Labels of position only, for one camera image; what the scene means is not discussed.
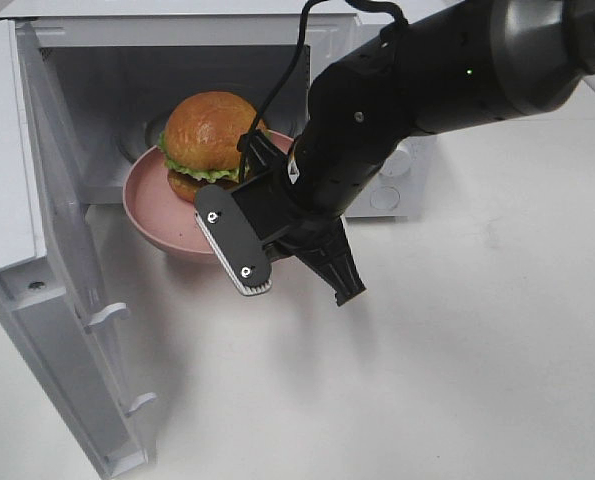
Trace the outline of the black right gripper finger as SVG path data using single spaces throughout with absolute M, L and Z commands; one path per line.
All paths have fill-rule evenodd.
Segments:
M 313 241 L 296 251 L 299 258 L 335 292 L 342 306 L 366 290 L 340 218 L 329 223 Z

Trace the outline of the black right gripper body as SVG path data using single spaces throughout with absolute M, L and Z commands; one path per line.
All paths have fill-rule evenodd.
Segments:
M 410 47 L 363 47 L 315 79 L 309 120 L 293 147 L 299 176 L 285 184 L 281 227 L 264 234 L 271 259 L 349 251 L 340 217 L 415 131 L 418 68 L 419 54 Z

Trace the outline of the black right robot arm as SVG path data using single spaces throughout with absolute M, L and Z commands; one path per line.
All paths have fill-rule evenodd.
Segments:
M 547 113 L 595 74 L 595 1 L 463 1 L 390 25 L 314 80 L 287 184 L 304 211 L 273 241 L 344 303 L 363 290 L 341 216 L 411 136 Z

